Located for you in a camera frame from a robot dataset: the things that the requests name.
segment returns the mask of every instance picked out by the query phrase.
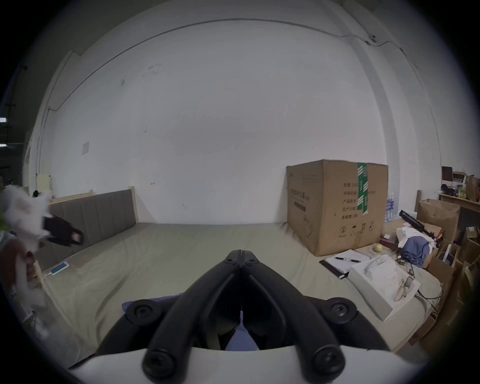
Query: water bottle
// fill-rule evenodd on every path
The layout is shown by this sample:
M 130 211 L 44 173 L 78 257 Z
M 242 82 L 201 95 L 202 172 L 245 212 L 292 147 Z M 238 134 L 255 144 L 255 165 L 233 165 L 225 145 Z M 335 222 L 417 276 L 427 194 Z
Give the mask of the water bottle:
M 395 200 L 394 200 L 394 193 L 389 192 L 388 197 L 387 197 L 387 207 L 385 211 L 385 223 L 390 223 L 391 221 L 394 221 L 397 219 L 397 215 L 394 214 L 394 206 L 395 206 Z

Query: beige bedsheet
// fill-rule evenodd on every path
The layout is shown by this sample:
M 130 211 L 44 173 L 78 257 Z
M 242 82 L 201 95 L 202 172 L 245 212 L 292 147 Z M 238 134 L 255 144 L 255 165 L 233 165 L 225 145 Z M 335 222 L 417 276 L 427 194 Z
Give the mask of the beige bedsheet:
M 302 294 L 352 300 L 396 351 L 431 312 L 417 298 L 382 322 L 348 279 L 319 264 L 287 224 L 165 225 L 139 223 L 67 260 L 70 267 L 44 279 L 44 287 L 73 330 L 96 348 L 123 315 L 125 301 L 184 292 L 231 250 L 252 251 Z M 438 280 L 415 269 L 426 297 L 441 292 Z

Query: blue fabric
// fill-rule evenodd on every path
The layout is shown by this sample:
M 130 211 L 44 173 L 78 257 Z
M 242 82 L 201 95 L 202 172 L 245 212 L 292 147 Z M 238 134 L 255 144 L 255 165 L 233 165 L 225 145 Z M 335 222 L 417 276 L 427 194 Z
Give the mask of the blue fabric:
M 162 301 L 162 300 L 169 299 L 171 297 L 180 296 L 180 295 L 181 293 L 174 296 L 164 296 L 164 297 L 158 297 L 158 298 L 149 299 L 149 300 L 158 302 L 158 301 Z M 126 301 L 125 303 L 123 303 L 121 305 L 123 312 L 126 312 L 127 308 L 132 303 L 133 301 Z M 247 329 L 243 326 L 243 311 L 240 311 L 240 325 L 235 331 L 235 333 L 233 334 L 230 341 L 228 342 L 225 350 L 227 351 L 257 351 L 258 350 L 258 347 L 255 344 L 254 340 L 248 333 Z
M 425 259 L 430 253 L 428 241 L 421 237 L 415 236 L 407 240 L 402 248 L 402 257 L 418 268 L 423 268 Z

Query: large cardboard box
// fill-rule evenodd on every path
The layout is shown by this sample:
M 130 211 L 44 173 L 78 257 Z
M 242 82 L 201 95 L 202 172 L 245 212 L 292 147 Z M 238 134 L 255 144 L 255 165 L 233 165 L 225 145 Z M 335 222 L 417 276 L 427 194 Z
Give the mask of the large cardboard box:
M 455 240 L 460 206 L 446 201 L 427 199 L 419 202 L 417 219 L 444 229 L 444 239 Z
M 288 224 L 316 256 L 377 242 L 388 167 L 320 160 L 287 167 Z

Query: gray headboard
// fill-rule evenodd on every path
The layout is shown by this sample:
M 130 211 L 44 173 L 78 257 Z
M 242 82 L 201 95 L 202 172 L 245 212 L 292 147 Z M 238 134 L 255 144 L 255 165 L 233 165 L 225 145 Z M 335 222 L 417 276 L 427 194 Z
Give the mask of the gray headboard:
M 45 241 L 35 258 L 45 270 L 62 260 L 102 240 L 135 225 L 133 191 L 130 189 L 83 197 L 51 204 L 50 213 L 67 220 L 84 233 L 82 245 L 64 247 Z

